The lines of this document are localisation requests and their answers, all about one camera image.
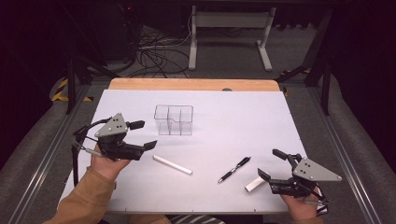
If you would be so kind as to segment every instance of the white marker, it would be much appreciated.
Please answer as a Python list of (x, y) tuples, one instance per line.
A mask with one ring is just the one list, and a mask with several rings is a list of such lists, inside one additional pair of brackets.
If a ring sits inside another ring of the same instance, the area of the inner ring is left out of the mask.
[(186, 173), (188, 175), (192, 175), (192, 171), (191, 170), (186, 169), (186, 168), (184, 168), (182, 166), (176, 165), (176, 164), (172, 163), (171, 161), (167, 161), (166, 159), (163, 159), (163, 158), (161, 158), (159, 156), (154, 155), (154, 156), (152, 156), (152, 159), (154, 159), (156, 161), (159, 161), (159, 162), (161, 162), (163, 164), (166, 164), (168, 166), (171, 166), (171, 167), (173, 167), (173, 168), (175, 168), (175, 169), (177, 169), (177, 170), (179, 170), (181, 172), (184, 172), (184, 173)]

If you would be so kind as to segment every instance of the white eraser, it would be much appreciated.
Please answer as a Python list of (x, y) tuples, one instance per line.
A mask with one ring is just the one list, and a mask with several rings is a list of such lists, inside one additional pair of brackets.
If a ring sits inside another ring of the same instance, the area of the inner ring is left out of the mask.
[(254, 190), (255, 188), (257, 188), (259, 185), (261, 185), (262, 183), (264, 183), (265, 180), (263, 180), (261, 177), (257, 177), (255, 180), (251, 181), (246, 187), (245, 190), (247, 191), (247, 193), (250, 193), (252, 190)]

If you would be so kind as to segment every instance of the pen cap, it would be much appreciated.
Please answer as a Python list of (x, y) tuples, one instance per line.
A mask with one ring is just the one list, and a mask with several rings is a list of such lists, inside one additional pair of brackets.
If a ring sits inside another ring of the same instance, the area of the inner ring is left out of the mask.
[(250, 161), (250, 157), (245, 157), (243, 160), (241, 160), (237, 166), (243, 166), (245, 165), (248, 161)]

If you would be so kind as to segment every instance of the white chalk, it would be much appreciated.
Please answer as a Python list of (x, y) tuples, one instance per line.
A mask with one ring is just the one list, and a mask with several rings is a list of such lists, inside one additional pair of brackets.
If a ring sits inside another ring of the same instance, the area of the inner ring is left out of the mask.
[(257, 177), (255, 180), (251, 181), (246, 187), (245, 190), (247, 191), (247, 193), (250, 193), (252, 190), (254, 190), (255, 188), (257, 188), (259, 185), (261, 185), (262, 183), (264, 183), (265, 180), (263, 180), (261, 177)]
[(175, 169), (177, 169), (177, 170), (179, 170), (181, 172), (184, 172), (184, 173), (186, 173), (188, 175), (192, 175), (192, 171), (191, 170), (189, 170), (187, 168), (184, 168), (182, 166), (179, 166), (177, 164), (174, 164), (171, 161), (167, 161), (164, 158), (161, 158), (159, 156), (154, 155), (154, 156), (152, 156), (152, 159), (154, 159), (155, 161), (159, 161), (159, 162), (161, 162), (161, 163), (163, 163), (165, 165), (171, 166), (171, 167), (173, 167), (173, 168), (175, 168)]

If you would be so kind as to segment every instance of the gray floor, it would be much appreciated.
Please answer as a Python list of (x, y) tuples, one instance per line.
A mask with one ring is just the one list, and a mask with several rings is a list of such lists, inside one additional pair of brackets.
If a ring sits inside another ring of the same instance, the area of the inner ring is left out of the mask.
[[(301, 64), (315, 30), (309, 27), (288, 28), (284, 31), (273, 28), (267, 43), (274, 67), (272, 72), (264, 71), (255, 47), (255, 41), (261, 34), (260, 30), (246, 30), (240, 36), (231, 38), (216, 32), (201, 33), (196, 70), (187, 71), (187, 76), (276, 78), (281, 71), (291, 70)], [(176, 49), (189, 53), (189, 44), (185, 43)], [(167, 57), (182, 66), (188, 63), (185, 57), (176, 53), (167, 54)], [(121, 75), (127, 76), (139, 68), (138, 64), (134, 64)], [(396, 216), (392, 215), (392, 211), (396, 211), (396, 175), (343, 101), (337, 81), (332, 78), (331, 115), (326, 117), (318, 108), (320, 86), (306, 88), (303, 79), (304, 75), (299, 75), (282, 83), (281, 87), (288, 88), (286, 99), (307, 155), (344, 178), (340, 183), (321, 184), (327, 197), (332, 200), (330, 213), (323, 217), (325, 222), (396, 223)], [(72, 168), (72, 132), (92, 122), (102, 91), (108, 87), (109, 81), (107, 77), (94, 77), (91, 86), (78, 85), (78, 92), (92, 96), (92, 102), (82, 102), (73, 116), (65, 115), (67, 102), (54, 102), (52, 108), (21, 141), (0, 173), (0, 223), (41, 223), (53, 216), (64, 189), (64, 181)], [(67, 121), (70, 125), (64, 130), (62, 127)], [(60, 140), (60, 143), (57, 144), (54, 139)], [(51, 153), (53, 162), (41, 163)], [(47, 173), (39, 169), (44, 166), (49, 167)], [(33, 185), (32, 180), (36, 179), (40, 182)], [(127, 216), (109, 214), (106, 220), (127, 223)], [(238, 220), (235, 223), (246, 223)], [(263, 220), (288, 223), (290, 218), (285, 214), (265, 215)]]

